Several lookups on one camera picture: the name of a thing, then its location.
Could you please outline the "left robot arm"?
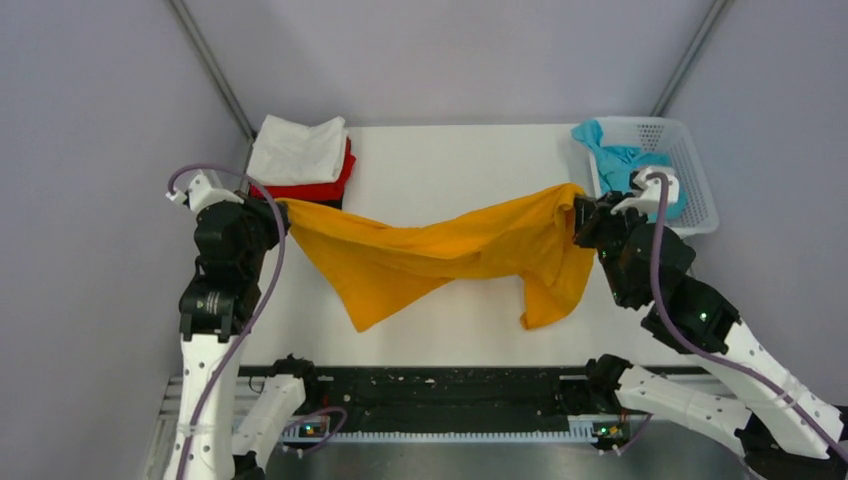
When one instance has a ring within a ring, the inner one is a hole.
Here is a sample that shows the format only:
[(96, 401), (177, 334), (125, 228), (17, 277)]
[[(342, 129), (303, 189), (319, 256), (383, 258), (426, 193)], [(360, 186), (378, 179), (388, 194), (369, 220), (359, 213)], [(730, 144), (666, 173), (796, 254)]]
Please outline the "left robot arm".
[(241, 357), (252, 322), (270, 297), (259, 277), (288, 232), (282, 203), (248, 198), (202, 208), (195, 273), (179, 301), (182, 390), (167, 479), (263, 479), (288, 420), (319, 404), (315, 367), (288, 356), (255, 373), (267, 383), (234, 423)]

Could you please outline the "yellow t-shirt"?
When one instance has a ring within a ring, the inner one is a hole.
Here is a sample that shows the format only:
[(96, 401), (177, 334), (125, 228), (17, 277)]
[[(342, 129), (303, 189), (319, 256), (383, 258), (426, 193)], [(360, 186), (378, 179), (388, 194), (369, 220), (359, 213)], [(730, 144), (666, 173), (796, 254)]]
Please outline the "yellow t-shirt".
[(286, 199), (290, 234), (364, 332), (455, 280), (517, 276), (519, 322), (539, 329), (579, 305), (594, 253), (574, 244), (577, 201), (564, 183), (421, 227), (394, 227)]

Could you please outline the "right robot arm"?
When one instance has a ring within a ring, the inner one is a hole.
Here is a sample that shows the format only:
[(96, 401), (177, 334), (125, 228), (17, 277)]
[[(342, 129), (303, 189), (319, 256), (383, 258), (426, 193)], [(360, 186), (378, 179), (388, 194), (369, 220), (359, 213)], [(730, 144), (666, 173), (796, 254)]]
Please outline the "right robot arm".
[(821, 399), (777, 361), (719, 291), (689, 274), (694, 250), (631, 203), (620, 192), (578, 196), (573, 241), (597, 253), (615, 303), (645, 308), (642, 327), (726, 394), (605, 354), (586, 366), (589, 404), (657, 414), (724, 446), (760, 479), (845, 478), (846, 408)]

